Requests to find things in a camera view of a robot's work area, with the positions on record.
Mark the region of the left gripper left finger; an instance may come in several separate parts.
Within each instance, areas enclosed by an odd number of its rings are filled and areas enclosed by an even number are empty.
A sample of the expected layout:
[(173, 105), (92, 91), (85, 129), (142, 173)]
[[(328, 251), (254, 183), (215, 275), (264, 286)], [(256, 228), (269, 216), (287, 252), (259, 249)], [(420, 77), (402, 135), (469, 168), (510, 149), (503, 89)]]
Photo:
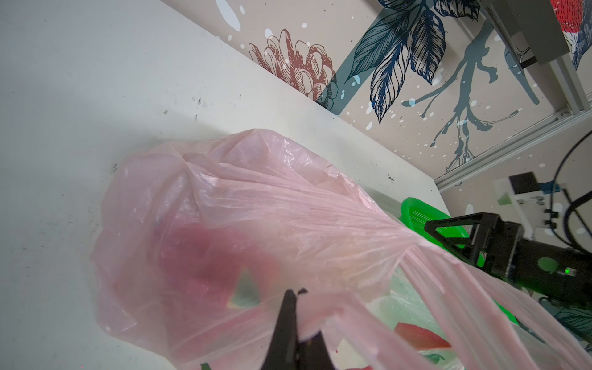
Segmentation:
[(298, 369), (297, 295), (288, 290), (282, 300), (274, 333), (261, 370)]

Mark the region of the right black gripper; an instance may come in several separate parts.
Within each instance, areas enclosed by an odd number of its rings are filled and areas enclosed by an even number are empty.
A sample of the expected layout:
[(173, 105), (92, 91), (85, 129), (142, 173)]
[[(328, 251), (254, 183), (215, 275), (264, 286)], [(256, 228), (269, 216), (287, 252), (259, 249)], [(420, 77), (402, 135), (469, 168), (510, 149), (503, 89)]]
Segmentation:
[(425, 223), (424, 230), (461, 261), (568, 308), (591, 306), (591, 254), (523, 238), (520, 224), (492, 213)]

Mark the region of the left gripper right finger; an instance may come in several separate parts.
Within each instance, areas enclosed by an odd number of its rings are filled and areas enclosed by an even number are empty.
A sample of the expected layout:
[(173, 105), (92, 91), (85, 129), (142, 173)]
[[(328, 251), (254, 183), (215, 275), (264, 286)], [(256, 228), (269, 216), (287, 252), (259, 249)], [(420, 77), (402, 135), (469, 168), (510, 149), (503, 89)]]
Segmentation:
[(298, 344), (299, 370), (335, 370), (322, 332)]

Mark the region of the green plastic basket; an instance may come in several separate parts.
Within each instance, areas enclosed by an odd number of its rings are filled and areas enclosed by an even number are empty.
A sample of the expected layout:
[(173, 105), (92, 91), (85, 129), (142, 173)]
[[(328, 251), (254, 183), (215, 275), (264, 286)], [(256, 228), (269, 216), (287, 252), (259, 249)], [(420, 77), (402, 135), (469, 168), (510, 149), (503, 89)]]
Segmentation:
[[(437, 208), (414, 197), (406, 198), (401, 204), (401, 217), (399, 220), (412, 231), (434, 243), (442, 249), (448, 249), (438, 240), (425, 231), (426, 223), (432, 220), (449, 219), (450, 216)], [(470, 233), (464, 226), (441, 228), (440, 234), (446, 238), (469, 237)]]

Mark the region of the pink plastic bag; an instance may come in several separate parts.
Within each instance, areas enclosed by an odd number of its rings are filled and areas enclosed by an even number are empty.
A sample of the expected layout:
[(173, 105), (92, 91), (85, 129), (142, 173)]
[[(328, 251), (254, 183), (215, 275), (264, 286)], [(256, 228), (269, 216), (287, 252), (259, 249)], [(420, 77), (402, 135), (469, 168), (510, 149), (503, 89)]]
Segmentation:
[(589, 369), (575, 338), (522, 291), (392, 219), (299, 143), (253, 129), (127, 157), (91, 260), (105, 333), (178, 369), (259, 369), (282, 299), (297, 339), (348, 341), (375, 369), (432, 369), (367, 305), (399, 275), (466, 369)]

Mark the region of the red dragon fruit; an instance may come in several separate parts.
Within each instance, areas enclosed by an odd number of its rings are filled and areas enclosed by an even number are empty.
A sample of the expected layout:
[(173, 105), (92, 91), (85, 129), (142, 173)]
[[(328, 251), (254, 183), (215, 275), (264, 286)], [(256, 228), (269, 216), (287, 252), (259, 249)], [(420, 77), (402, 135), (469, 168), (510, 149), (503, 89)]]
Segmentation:
[(450, 343), (436, 333), (417, 325), (399, 322), (394, 333), (404, 339), (416, 351), (431, 351), (452, 348)]

